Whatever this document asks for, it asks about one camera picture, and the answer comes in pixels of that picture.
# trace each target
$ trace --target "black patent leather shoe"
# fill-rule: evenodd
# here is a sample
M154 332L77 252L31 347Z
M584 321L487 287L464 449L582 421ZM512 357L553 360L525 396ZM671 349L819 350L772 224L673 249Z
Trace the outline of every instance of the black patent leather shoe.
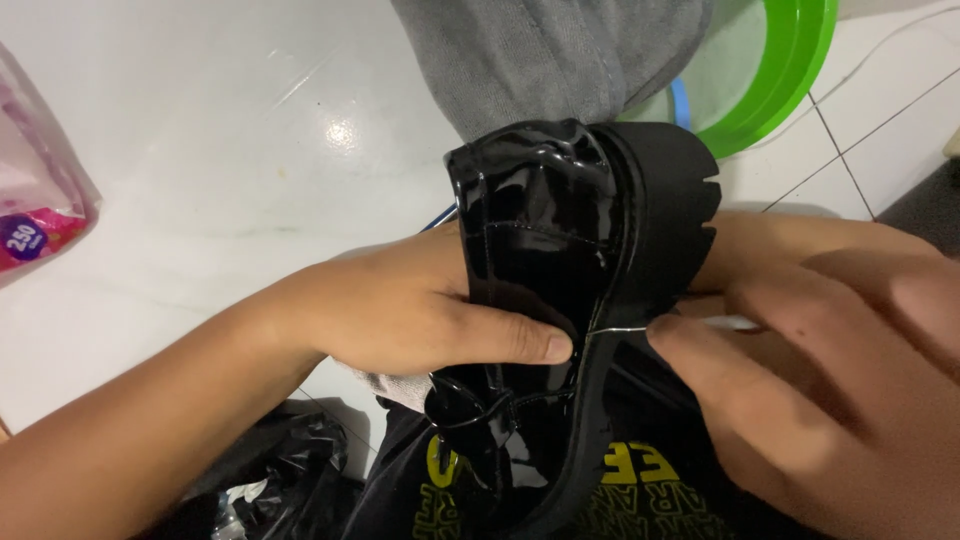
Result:
M523 122L446 156L470 301L566 331L557 366L431 374L426 414L454 500L495 535L542 537L600 483L607 371L625 335L670 310L703 264L720 202L716 162L669 124Z

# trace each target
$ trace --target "black plastic bag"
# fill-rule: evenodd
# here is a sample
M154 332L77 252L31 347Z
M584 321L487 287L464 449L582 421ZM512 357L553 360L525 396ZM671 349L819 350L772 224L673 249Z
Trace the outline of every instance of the black plastic bag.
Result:
M363 487L343 476L346 465L343 427L315 402L289 400L244 433L142 538L210 540L233 513L246 540L340 538ZM227 490L263 480L262 492L228 510Z

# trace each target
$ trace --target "white cable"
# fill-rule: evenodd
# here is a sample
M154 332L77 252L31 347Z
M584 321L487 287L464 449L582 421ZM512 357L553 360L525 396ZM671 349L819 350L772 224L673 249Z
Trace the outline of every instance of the white cable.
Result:
M880 43L878 43L878 44L876 45L876 47L874 47L874 48L867 54L867 56L864 57L862 61L860 61L860 64L858 64L857 67L855 67L855 68L853 69L853 71L851 71L846 77L843 78L843 81L840 81L839 83L837 83L837 85L834 86L833 88L831 88L830 91L827 92L827 93L824 95L824 97L821 98L820 101L815 102L815 103L813 104L813 107L805 110L804 113L801 114L800 116L798 116L796 120L794 120L793 122L790 122L790 124L787 125L787 127L783 128L783 130L782 130L780 133L778 133L778 134L777 134L776 136L774 136L773 138L770 138L769 140L765 140L765 141L763 141L763 142L761 142L761 143L759 143L759 144L755 144L754 146L751 146L750 148L748 148L748 149L746 149L746 150L743 150L742 152L739 152L738 154L734 154L734 155L737 156L737 155L739 155L739 154L744 154L744 153L747 153L747 152L753 152L754 150L759 150L760 148L763 148L764 146L767 146L767 145L769 145L769 144L773 144L774 141L776 141L776 140L779 139L780 137L786 135L786 133L787 133L788 131L790 131L791 128L793 128L793 127L796 126L798 123L800 123L800 121L803 120L804 118L806 118L806 116L807 116L808 114L810 114L811 112L814 112L818 107L820 107L821 105L823 105L823 103L824 103L827 99L829 99L830 96L834 95L834 94L837 92L837 90L839 90L840 88L843 87L843 85L845 85L846 83L848 83L848 82L850 81L850 79L853 78L854 75L856 75L861 69L863 69L863 66L866 65L867 61L869 61L870 58L872 58L873 55L876 53L876 51L878 51L878 50L880 49L880 47L882 47L887 41L889 41L890 39L894 38L895 36L898 36L898 35L901 34L902 32L904 32L904 31L906 31L906 30L908 30L908 29L910 29L910 28L913 28L914 26L916 26L916 25L918 25L918 24L920 24L920 23L922 23L922 22L925 22L925 21L927 21L927 20L930 20L930 19L932 19L932 18L934 18L934 17L939 17L940 15L943 15L943 14L946 14L946 13L949 13L949 12L960 12L960 6L954 6L954 7L952 7L952 8L946 8L946 9L943 9L943 10L939 10L938 12L934 12L934 13L931 13L931 14L929 14L929 15L922 16L922 17L920 17L920 18L918 18L918 19L916 19L916 20L910 21L910 22L904 24L903 26L897 28L897 30L895 30L895 31L891 32L890 34L888 34L887 37L885 37L884 39L881 39L881 40L880 40Z

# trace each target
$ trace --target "black t-shirt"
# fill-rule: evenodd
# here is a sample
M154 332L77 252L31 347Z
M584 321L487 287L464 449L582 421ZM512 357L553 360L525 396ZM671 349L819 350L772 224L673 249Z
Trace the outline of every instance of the black t-shirt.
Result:
M616 359L608 376L604 399L614 442L607 473L588 505L551 538L823 538L726 477L692 394L637 346ZM446 489L454 467L442 474L437 431L423 415L383 403L387 435L344 538L484 537L463 520Z

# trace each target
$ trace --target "plastic bag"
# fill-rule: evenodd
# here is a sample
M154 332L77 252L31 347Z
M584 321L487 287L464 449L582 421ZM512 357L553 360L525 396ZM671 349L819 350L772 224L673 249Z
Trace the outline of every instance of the plastic bag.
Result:
M347 436L311 401L287 401L197 480L149 540L340 538L363 484L343 476Z
M0 44L0 285L89 229L97 202L53 114Z

